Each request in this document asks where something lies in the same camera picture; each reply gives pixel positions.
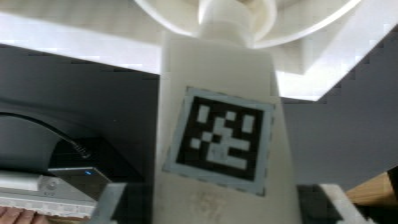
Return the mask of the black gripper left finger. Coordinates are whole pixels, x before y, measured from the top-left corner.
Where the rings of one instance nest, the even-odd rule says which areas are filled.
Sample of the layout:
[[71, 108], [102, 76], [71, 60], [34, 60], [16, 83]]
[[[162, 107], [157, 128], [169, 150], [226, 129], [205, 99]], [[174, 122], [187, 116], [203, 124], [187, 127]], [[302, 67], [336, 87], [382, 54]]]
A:
[[127, 184], [111, 183], [105, 187], [87, 224], [119, 224], [114, 218]]

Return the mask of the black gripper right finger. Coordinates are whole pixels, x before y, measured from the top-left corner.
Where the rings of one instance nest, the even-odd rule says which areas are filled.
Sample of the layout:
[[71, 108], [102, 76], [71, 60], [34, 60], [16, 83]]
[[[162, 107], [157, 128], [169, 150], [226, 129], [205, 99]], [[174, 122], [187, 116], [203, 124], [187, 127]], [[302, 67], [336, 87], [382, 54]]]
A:
[[336, 184], [322, 184], [320, 188], [341, 215], [341, 220], [336, 224], [375, 224], [373, 220], [363, 216], [341, 187]]

